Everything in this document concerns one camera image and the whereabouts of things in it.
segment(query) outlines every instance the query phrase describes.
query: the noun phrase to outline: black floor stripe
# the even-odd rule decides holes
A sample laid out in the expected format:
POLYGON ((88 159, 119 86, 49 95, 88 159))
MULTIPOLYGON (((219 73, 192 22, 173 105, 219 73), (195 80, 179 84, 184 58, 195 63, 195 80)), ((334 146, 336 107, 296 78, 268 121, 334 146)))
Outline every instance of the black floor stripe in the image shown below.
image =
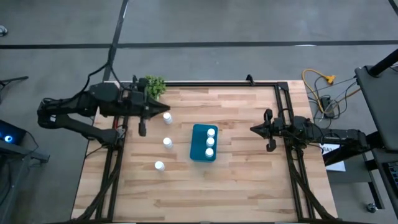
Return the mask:
MULTIPOLYGON (((112 44, 30 44, 0 45, 0 49, 108 49, 112 44)), ((356 46, 398 45, 398 40, 347 40, 347 41, 260 41, 260 42, 169 42, 115 44, 117 49, 172 49, 195 47, 289 47, 297 45, 356 46)))
MULTIPOLYGON (((112 48, 112 51, 110 53, 110 58, 109 58, 109 62, 111 65, 113 65, 113 60, 116 55, 117 44, 120 39, 120 33, 122 32, 124 16, 126 15, 128 4, 129 4, 129 0, 123 0, 122 7, 120 8, 118 24, 116 26, 116 30, 114 31, 114 35, 113 35, 113 41, 112 41, 113 48, 112 48)), ((111 76, 111 69, 109 67, 106 67, 105 72, 104 72, 103 81, 109 80, 110 76, 111 76)))
POLYGON ((11 44, 0 45, 0 49, 108 49, 111 44, 11 44))
POLYGON ((388 1, 389 1, 390 5, 391 5, 392 9, 394 10, 394 12, 396 12, 396 14, 398 16, 398 7, 397 7, 396 2, 394 0, 388 0, 388 1))

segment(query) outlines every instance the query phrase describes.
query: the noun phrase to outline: white paper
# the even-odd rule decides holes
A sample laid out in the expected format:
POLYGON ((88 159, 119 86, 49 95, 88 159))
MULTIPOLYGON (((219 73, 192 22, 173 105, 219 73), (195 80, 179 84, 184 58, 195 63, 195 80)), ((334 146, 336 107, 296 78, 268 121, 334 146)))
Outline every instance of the white paper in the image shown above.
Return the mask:
MULTIPOLYGON (((340 147, 340 145, 336 144, 324 144, 324 145, 319 144, 319 146, 323 149, 323 155, 340 147)), ((344 165, 344 161, 341 161, 327 166, 326 170, 345 172, 346 167, 344 165)))

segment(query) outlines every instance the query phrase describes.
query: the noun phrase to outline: white cap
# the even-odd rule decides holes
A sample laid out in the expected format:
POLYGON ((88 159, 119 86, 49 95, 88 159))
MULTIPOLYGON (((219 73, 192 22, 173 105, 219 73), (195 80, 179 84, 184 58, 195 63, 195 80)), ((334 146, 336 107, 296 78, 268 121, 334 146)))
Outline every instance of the white cap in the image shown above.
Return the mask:
POLYGON ((212 146, 212 145, 214 145, 214 139, 213 139, 213 138, 207 138, 206 143, 207 143, 209 146, 212 146))
POLYGON ((163 114, 163 118, 164 119, 170 119, 172 117, 172 115, 170 113, 164 113, 163 114))
POLYGON ((155 162, 155 169, 157 170, 164 170, 164 164, 161 161, 155 162))
POLYGON ((166 146, 168 146, 171 143, 172 143, 172 140, 170 138, 164 138, 163 139, 163 144, 165 144, 166 146))
POLYGON ((216 131, 213 128, 210 128, 209 130, 207 130, 207 135, 209 137, 213 137, 216 134, 216 131))
POLYGON ((206 156, 207 157, 211 157, 211 156, 213 156, 213 154, 214 154, 214 151, 213 151, 213 149, 211 149, 211 148, 208 148, 208 149, 206 149, 206 156))

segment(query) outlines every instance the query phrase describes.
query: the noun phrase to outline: blue light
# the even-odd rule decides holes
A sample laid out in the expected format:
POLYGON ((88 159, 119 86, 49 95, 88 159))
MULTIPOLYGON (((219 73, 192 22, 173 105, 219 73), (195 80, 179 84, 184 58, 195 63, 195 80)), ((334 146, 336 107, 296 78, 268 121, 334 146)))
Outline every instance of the blue light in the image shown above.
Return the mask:
POLYGON ((4 137, 5 142, 10 143, 12 141, 12 137, 11 136, 6 136, 4 137))

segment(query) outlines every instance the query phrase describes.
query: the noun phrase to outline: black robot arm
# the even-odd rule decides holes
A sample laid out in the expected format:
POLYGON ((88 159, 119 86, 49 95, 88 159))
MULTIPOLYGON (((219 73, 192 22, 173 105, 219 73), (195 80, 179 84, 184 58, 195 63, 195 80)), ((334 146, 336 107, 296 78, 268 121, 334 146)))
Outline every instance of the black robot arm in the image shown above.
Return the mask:
POLYGON ((267 151, 272 152, 276 148, 274 136, 287 138, 291 146, 305 149, 311 142, 321 144, 339 144, 340 148, 323 156, 325 165, 334 164, 346 159, 347 155, 357 155, 366 152, 369 146, 366 135, 355 129, 323 129, 313 124, 310 119, 302 116, 294 116, 293 123, 285 125, 282 118, 275 118, 273 122, 272 110, 267 109, 264 113, 264 123, 251 127, 250 130, 268 139, 267 151))
POLYGON ((116 129, 99 129, 89 124, 71 119, 68 114, 94 116, 99 109, 103 116, 140 117, 139 135, 146 135, 145 120, 168 111, 169 106, 153 100, 146 92, 147 80, 134 77, 125 88, 127 97, 120 98, 121 91, 114 83, 99 83, 81 91, 72 98, 53 100, 44 98, 37 110, 38 124, 43 128, 65 128, 78 132, 86 138, 95 138, 102 145, 112 145, 119 133, 116 129))

